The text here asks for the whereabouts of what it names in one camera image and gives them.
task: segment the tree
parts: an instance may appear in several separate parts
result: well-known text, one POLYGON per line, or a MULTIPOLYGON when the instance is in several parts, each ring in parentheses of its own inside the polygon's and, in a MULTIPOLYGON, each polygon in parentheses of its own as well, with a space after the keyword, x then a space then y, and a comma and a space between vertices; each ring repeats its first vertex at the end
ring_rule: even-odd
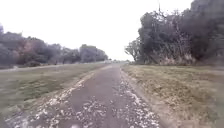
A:
POLYGON ((125 48, 125 53, 131 55, 134 61, 139 61, 140 54, 140 38, 129 43, 129 45, 125 48))
POLYGON ((104 51, 97 49, 95 46, 83 44, 80 47, 81 62, 96 62, 108 59, 104 51))

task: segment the sky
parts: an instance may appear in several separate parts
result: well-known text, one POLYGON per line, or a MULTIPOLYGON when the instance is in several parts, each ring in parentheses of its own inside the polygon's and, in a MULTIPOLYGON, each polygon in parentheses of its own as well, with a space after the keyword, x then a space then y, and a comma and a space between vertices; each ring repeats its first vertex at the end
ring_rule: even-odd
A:
MULTIPOLYGON (((166 12, 192 0, 159 0, 166 12)), ((140 18, 158 10, 158 0, 0 0, 4 31, 37 37, 68 48, 94 45, 117 60, 132 60, 124 47, 138 37, 140 18)))

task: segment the foliage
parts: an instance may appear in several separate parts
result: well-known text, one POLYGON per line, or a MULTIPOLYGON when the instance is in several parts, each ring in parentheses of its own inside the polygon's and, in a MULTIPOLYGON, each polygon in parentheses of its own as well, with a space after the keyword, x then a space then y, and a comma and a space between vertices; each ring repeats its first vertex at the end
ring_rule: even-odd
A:
POLYGON ((126 53, 142 63, 191 64, 223 57, 224 1, 195 0, 182 13, 146 13, 141 18, 139 38, 126 53))
POLYGON ((3 33, 0 27, 0 67, 21 65, 36 67, 42 64, 104 61, 107 55, 95 46, 83 45, 80 50, 49 45, 38 38, 25 38, 22 34, 3 33))
POLYGON ((97 49, 95 46, 86 44, 80 47, 81 62, 95 62, 108 59, 104 51, 97 49))

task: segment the grass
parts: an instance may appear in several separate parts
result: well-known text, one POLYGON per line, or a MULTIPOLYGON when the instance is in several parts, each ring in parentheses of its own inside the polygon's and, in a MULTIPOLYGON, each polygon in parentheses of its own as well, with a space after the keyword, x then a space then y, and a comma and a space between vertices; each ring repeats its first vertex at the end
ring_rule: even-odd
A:
POLYGON ((74 85, 89 71, 104 63, 44 66, 0 71, 0 112, 15 114, 16 109, 28 109, 38 98, 74 85))
POLYGON ((162 100, 182 124, 224 125, 224 68, 126 65, 123 70, 136 78, 148 99, 162 100))

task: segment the paved path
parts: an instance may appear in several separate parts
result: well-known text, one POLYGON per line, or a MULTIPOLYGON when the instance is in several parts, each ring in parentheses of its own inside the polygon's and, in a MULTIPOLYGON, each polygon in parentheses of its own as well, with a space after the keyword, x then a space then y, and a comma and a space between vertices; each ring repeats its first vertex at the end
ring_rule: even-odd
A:
POLYGON ((18 122, 8 122, 18 128, 161 127, 149 106, 127 85, 119 65, 100 70, 67 95, 18 122))

